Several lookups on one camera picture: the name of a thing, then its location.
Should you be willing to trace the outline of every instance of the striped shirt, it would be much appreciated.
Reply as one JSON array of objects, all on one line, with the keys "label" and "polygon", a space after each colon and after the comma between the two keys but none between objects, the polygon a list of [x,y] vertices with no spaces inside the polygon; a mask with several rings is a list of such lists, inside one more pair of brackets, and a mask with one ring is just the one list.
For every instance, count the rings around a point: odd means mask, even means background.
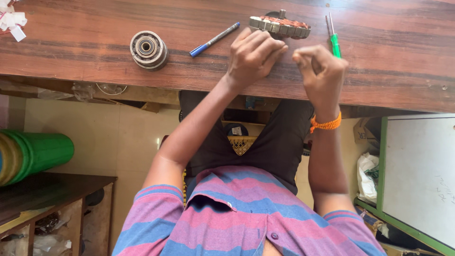
[{"label": "striped shirt", "polygon": [[270,173],[248,166],[208,169],[185,208],[180,189],[137,193],[114,256],[260,256],[266,238],[284,256],[385,256],[354,212],[319,216]]}]

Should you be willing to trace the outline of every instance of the copper winding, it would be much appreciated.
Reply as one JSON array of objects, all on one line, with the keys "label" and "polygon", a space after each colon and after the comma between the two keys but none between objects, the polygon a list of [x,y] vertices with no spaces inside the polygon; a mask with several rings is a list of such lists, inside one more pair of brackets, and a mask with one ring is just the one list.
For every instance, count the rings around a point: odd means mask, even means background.
[{"label": "copper winding", "polygon": [[288,19],[277,19],[277,18],[272,18],[269,16],[261,16],[260,17],[263,20],[269,20],[271,22],[277,22],[280,25],[289,25],[289,26],[294,26],[294,27],[304,27],[308,29],[308,25],[303,23],[303,22],[298,22],[296,20],[288,20]]}]

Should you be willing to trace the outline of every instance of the dark trousers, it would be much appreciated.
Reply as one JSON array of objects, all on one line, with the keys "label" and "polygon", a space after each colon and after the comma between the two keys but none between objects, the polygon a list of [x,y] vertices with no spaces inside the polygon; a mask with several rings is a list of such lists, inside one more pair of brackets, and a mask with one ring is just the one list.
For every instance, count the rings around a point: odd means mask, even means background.
[{"label": "dark trousers", "polygon": [[[180,91],[180,107],[185,118],[207,92]],[[206,169],[227,165],[246,165],[264,169],[277,178],[294,195],[295,174],[302,160],[303,140],[311,126],[313,106],[300,100],[282,100],[270,121],[250,149],[238,156],[217,120],[199,150],[187,165],[185,183],[190,189],[192,177]]]}]

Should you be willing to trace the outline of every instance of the person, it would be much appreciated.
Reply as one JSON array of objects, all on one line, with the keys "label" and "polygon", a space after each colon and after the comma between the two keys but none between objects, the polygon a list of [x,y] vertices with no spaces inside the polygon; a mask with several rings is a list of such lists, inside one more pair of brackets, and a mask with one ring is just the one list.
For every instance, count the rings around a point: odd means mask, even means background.
[{"label": "person", "polygon": [[[184,119],[155,155],[113,255],[385,255],[353,207],[343,170],[337,126],[347,61],[323,46],[295,50],[311,104],[283,100],[242,156],[222,131],[224,109],[287,49],[269,33],[246,28],[213,90],[181,93]],[[315,211],[295,196],[294,181],[311,123]],[[185,168],[196,177],[184,207]]]}]

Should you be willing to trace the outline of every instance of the blue marker pen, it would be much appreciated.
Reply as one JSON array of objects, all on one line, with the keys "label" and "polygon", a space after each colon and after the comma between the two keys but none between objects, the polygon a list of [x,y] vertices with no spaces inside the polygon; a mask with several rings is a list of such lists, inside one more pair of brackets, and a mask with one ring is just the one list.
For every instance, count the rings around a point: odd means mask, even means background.
[{"label": "blue marker pen", "polygon": [[212,46],[212,44],[214,44],[215,42],[217,42],[218,40],[222,39],[225,35],[231,33],[232,31],[234,31],[235,29],[237,29],[238,27],[240,26],[240,22],[237,22],[236,24],[230,26],[228,29],[226,29],[225,31],[221,32],[218,36],[214,37],[212,40],[208,41],[207,43],[199,46],[198,48],[192,50],[190,52],[191,54],[191,57],[196,57],[199,53],[203,52],[205,49],[207,49],[208,47]]}]

